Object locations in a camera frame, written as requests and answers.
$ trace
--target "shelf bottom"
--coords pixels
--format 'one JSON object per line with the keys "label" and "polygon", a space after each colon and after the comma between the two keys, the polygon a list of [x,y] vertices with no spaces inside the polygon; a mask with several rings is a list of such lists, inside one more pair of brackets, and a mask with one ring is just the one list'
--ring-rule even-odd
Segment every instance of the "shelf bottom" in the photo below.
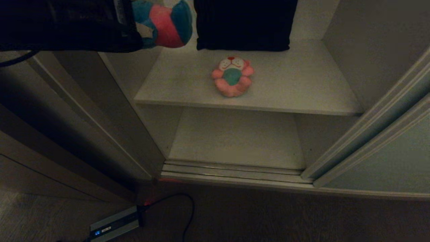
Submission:
{"label": "shelf bottom", "polygon": [[293,114],[185,107],[169,159],[306,168]]}

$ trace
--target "white shelf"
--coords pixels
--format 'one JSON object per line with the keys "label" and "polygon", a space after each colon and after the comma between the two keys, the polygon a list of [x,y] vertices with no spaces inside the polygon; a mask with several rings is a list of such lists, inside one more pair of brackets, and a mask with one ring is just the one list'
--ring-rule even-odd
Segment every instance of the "white shelf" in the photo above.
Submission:
{"label": "white shelf", "polygon": [[186,107],[170,160],[305,169],[293,114]]}
{"label": "white shelf", "polygon": [[[236,98],[223,97],[210,77],[231,55],[251,61],[253,85]],[[146,104],[357,115],[363,109],[320,40],[301,40],[285,52],[196,50],[195,40],[164,48],[135,96]]]}

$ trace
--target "stuffed toy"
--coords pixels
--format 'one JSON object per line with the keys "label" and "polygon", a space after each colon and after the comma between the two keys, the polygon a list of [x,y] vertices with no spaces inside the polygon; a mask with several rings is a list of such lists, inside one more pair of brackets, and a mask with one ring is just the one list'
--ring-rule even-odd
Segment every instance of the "stuffed toy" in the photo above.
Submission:
{"label": "stuffed toy", "polygon": [[186,45],[193,33],[189,5],[180,0],[173,8],[145,0],[132,2],[136,27],[143,40],[143,49]]}
{"label": "stuffed toy", "polygon": [[223,59],[212,72],[215,86],[227,97],[240,96],[251,86],[250,75],[254,69],[250,62],[237,56],[230,56]]}

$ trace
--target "black cable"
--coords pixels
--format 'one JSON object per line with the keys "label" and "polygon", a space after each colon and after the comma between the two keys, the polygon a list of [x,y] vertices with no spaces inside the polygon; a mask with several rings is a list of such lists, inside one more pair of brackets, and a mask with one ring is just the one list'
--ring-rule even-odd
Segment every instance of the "black cable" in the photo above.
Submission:
{"label": "black cable", "polygon": [[163,202],[163,201],[165,201],[165,200],[167,200],[167,199],[169,199],[169,198],[176,197],[176,196],[185,196],[185,197],[188,197],[188,198],[191,200],[191,204],[192,204],[192,211],[191,211],[190,219],[189,219],[189,221],[188,221],[188,223],[187,223],[187,226],[186,226],[186,227],[185,227],[185,229],[184,229],[184,232],[182,233],[182,242],[185,242],[185,234],[187,233],[188,227],[190,226],[191,221],[193,220],[193,217],[194,217],[194,209],[195,209],[194,199],[193,199],[189,194],[186,194],[186,193],[183,193],[183,192],[181,192],[181,193],[176,193],[176,194],[173,194],[173,195],[167,196],[167,197],[165,197],[165,198],[162,198],[162,199],[160,199],[160,200],[158,200],[158,201],[155,201],[155,202],[154,202],[154,203],[152,203],[152,204],[149,204],[149,205],[146,205],[146,206],[139,206],[139,208],[141,208],[141,209],[142,209],[142,210],[140,210],[140,211],[146,211],[146,210],[150,209],[152,206],[154,206],[154,205],[156,205],[156,204],[158,204],[158,203],[160,203],[160,202]]}
{"label": "black cable", "polygon": [[38,50],[30,50],[30,52],[28,52],[27,54],[25,54],[23,56],[20,56],[18,58],[12,59],[12,60],[0,62],[0,67],[7,67],[7,66],[14,65],[14,64],[18,64],[22,61],[27,60],[28,58],[31,58],[32,56],[36,55],[37,53],[39,53]]}

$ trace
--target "black cushion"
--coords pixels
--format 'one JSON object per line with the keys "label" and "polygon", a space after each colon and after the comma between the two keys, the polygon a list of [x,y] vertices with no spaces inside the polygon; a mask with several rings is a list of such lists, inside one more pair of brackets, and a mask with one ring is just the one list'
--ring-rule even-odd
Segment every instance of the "black cushion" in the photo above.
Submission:
{"label": "black cushion", "polygon": [[194,0],[197,49],[289,49],[297,0]]}

